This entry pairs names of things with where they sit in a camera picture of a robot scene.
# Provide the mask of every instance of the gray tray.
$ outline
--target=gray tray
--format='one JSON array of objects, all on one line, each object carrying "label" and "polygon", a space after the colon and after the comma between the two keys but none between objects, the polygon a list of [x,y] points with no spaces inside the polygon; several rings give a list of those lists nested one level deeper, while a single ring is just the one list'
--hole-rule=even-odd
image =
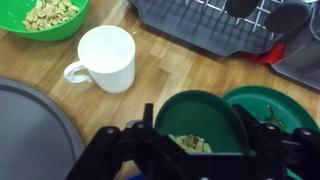
[{"label": "gray tray", "polygon": [[47,96],[0,78],[0,179],[60,180],[84,146],[65,113]]},{"label": "gray tray", "polygon": [[277,0],[262,0],[238,26],[237,18],[223,13],[224,0],[210,0],[206,6],[199,0],[189,0],[187,4],[184,0],[128,1],[137,7],[143,23],[220,56],[237,51],[264,53],[278,37],[262,25],[266,16],[281,3]]}]

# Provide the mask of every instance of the snack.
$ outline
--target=snack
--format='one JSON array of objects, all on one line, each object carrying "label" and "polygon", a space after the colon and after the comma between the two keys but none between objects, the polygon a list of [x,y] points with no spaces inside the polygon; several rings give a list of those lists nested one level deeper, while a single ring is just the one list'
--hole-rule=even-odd
[{"label": "snack", "polygon": [[266,119],[266,121],[276,125],[280,130],[286,131],[286,126],[284,125],[283,121],[276,116],[273,108],[270,105],[268,105],[268,108],[271,112],[271,115]]},{"label": "snack", "polygon": [[79,8],[71,0],[37,0],[36,7],[27,13],[22,23],[28,31],[51,28],[61,24],[76,13]]},{"label": "snack", "polygon": [[189,134],[188,136],[174,137],[172,134],[168,135],[170,139],[176,142],[186,152],[206,152],[212,153],[212,149],[203,138]]}]

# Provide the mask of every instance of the mug handle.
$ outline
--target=mug handle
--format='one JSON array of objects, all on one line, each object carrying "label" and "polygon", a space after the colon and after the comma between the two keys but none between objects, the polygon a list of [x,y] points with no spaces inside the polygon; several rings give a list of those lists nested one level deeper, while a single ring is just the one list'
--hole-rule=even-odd
[{"label": "mug handle", "polygon": [[84,81],[92,82],[91,78],[86,75],[74,75],[77,71],[87,69],[80,61],[76,61],[72,64],[70,64],[65,70],[64,70],[64,78],[66,78],[71,83],[81,83]]}]

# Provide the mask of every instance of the green bowl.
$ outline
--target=green bowl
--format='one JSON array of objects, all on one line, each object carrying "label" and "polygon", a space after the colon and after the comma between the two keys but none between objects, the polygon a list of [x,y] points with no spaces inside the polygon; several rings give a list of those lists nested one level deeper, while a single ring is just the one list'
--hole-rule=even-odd
[{"label": "green bowl", "polygon": [[156,117],[155,130],[161,135],[200,136],[213,153],[248,154],[250,151],[238,115],[220,97],[205,91],[185,91],[171,97]]},{"label": "green bowl", "polygon": [[89,0],[72,0],[72,4],[78,6],[80,11],[68,21],[50,29],[27,31],[22,21],[26,13],[35,7],[36,0],[1,0],[0,28],[39,41],[63,40],[77,32],[88,14]]}]

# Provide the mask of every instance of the red item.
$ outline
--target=red item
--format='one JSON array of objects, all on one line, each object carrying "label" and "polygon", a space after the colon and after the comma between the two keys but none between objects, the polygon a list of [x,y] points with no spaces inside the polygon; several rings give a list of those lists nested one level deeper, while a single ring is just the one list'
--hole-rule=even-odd
[{"label": "red item", "polygon": [[251,60],[257,63],[269,63],[276,64],[283,59],[286,46],[284,44],[276,44],[272,49],[264,54],[250,54],[246,52],[241,52],[239,55],[243,58]]}]

